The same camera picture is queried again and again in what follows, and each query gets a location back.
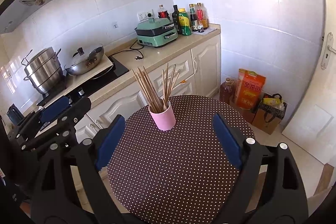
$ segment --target round table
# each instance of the round table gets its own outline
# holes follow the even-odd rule
[[[216,113],[254,137],[226,103],[196,96],[170,98],[176,125],[161,131],[148,107],[135,112],[108,165],[112,190],[128,211],[151,224],[209,223],[238,176],[214,130]]]

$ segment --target green bottle with yellow cap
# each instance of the green bottle with yellow cap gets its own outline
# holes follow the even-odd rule
[[[181,8],[178,11],[178,18],[181,24],[182,35],[191,35],[190,20],[188,14],[185,11],[185,8]]]

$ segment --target pink cup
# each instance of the pink cup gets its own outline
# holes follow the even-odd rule
[[[168,109],[162,113],[153,113],[151,112],[150,106],[148,110],[152,115],[152,118],[160,130],[167,131],[174,127],[176,124],[175,115],[173,108],[171,107],[170,102],[168,101]]]

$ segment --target green electric cooker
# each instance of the green electric cooker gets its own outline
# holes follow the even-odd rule
[[[177,39],[174,23],[168,18],[150,18],[135,28],[138,43],[151,47],[162,47]]]

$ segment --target orange object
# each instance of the orange object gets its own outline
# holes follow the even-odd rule
[[[258,75],[254,71],[239,69],[234,103],[244,109],[253,108],[265,81],[266,77]]]

